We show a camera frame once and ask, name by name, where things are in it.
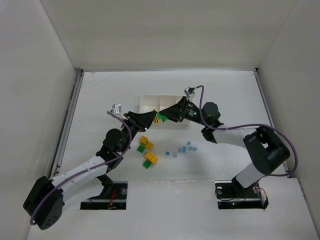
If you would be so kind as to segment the yellow curved lego brick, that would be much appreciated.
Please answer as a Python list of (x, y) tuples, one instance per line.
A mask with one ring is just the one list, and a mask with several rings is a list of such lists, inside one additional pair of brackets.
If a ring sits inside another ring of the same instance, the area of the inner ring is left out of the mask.
[(147, 152), (144, 155), (144, 157), (147, 161), (149, 161), (153, 165), (155, 165), (158, 161), (158, 158), (152, 152)]

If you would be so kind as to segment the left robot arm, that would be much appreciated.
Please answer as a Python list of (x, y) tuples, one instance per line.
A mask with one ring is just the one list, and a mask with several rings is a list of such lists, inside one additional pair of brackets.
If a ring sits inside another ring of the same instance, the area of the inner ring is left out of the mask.
[(29, 214), (30, 225), (41, 230), (50, 228), (63, 213), (68, 194), (94, 179), (99, 180), (115, 169), (123, 160), (138, 132), (145, 132), (153, 123), (156, 111), (134, 113), (123, 116), (110, 111), (108, 115), (121, 122), (121, 128), (110, 129), (102, 142), (100, 150), (76, 168), (52, 178), (38, 178), (23, 203)]

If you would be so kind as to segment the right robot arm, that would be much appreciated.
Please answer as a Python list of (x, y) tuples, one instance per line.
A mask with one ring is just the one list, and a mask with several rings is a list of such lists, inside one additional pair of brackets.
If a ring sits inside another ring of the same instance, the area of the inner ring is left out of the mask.
[(198, 108), (184, 96), (178, 103), (159, 113), (176, 123), (187, 119), (203, 125), (201, 133), (208, 142), (229, 144), (247, 150), (251, 163), (231, 180), (231, 187), (236, 193), (252, 188), (256, 181), (271, 175), (290, 157), (289, 149), (268, 126), (227, 128), (219, 121), (221, 114), (213, 102), (206, 102), (202, 108)]

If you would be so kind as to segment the white divided plastic container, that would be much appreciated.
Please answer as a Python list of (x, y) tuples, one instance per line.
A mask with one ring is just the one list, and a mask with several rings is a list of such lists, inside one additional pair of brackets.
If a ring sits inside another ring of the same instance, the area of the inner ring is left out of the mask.
[[(153, 110), (158, 112), (171, 107), (178, 103), (183, 95), (160, 95), (160, 94), (143, 94), (140, 97), (139, 113), (147, 113)], [(160, 121), (159, 123), (152, 123), (150, 129), (169, 130), (173, 128), (184, 129), (190, 126), (190, 121), (184, 119), (181, 123), (173, 122), (171, 120)]]

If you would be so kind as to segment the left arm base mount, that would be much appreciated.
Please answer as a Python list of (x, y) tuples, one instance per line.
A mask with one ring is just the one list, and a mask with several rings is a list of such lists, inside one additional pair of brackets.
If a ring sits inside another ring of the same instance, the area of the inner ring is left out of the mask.
[(80, 210), (125, 210), (127, 208), (128, 182), (113, 181), (106, 174), (97, 177), (103, 189), (97, 196), (80, 203)]

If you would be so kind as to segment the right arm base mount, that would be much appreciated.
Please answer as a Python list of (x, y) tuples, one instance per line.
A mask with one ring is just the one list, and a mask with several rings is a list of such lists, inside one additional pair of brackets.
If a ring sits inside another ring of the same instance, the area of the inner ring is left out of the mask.
[(232, 181), (216, 181), (214, 194), (219, 210), (263, 209), (269, 205), (266, 191), (253, 183), (248, 188)]

